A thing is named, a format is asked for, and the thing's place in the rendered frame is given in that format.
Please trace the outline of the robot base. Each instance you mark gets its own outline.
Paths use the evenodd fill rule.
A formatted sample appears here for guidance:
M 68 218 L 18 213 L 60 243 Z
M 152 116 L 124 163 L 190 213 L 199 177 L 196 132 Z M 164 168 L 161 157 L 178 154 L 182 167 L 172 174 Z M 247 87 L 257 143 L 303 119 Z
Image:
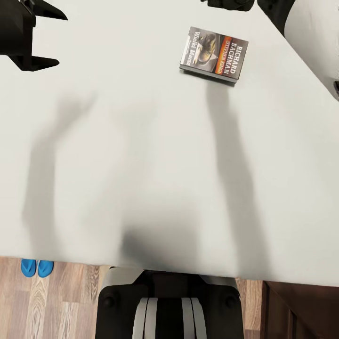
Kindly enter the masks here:
M 244 339 L 235 278 L 113 267 L 97 306 L 95 339 L 132 339 L 141 298 L 198 298 L 207 339 Z

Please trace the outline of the hardback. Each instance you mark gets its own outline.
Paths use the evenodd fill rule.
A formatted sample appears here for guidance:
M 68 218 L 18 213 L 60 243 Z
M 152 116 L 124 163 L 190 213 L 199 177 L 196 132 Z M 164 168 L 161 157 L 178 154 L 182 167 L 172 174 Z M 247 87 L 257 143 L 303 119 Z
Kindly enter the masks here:
M 235 83 L 242 69 L 248 43 L 247 40 L 191 26 L 180 69 Z

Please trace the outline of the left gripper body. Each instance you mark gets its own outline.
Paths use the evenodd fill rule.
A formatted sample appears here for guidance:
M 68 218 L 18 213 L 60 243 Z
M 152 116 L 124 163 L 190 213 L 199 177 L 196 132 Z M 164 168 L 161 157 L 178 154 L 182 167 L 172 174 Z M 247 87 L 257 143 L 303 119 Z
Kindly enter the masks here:
M 32 35 L 33 17 L 20 0 L 0 0 L 0 55 L 21 71 L 31 71 Z

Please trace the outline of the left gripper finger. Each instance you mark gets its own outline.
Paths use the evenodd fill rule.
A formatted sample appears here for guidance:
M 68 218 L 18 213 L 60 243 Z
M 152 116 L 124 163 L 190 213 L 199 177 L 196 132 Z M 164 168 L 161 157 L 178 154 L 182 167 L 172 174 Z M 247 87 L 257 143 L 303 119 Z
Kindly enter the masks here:
M 38 71 L 41 69 L 50 68 L 59 65 L 60 62 L 56 59 L 45 58 L 39 56 L 32 56 L 32 67 L 31 72 Z
M 36 16 L 68 20 L 63 11 L 44 0 L 20 0 L 20 2 L 33 17 L 33 27 L 36 27 Z

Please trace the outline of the sandal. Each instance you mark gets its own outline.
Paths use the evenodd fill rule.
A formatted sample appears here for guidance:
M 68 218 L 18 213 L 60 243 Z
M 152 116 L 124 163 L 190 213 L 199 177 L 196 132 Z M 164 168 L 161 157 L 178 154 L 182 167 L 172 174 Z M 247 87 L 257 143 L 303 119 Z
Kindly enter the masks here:
M 36 272 L 36 259 L 21 258 L 21 271 L 27 277 L 32 277 Z
M 53 267 L 54 267 L 54 262 L 53 261 L 46 261 L 44 259 L 38 261 L 38 275 L 41 278 L 45 278 L 48 275 L 51 274 Z

